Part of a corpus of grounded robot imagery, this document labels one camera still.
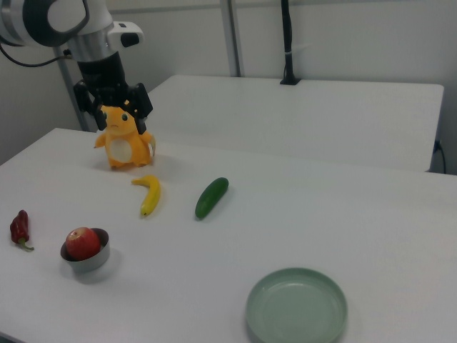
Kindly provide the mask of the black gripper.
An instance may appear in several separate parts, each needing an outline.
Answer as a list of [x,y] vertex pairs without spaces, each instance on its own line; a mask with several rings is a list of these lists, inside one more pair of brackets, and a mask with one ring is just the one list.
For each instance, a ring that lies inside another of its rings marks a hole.
[[139,134],[146,132],[145,121],[153,106],[145,86],[128,86],[119,53],[98,61],[77,62],[82,80],[74,85],[78,108],[90,114],[100,131],[106,128],[101,105],[120,107],[134,118]]

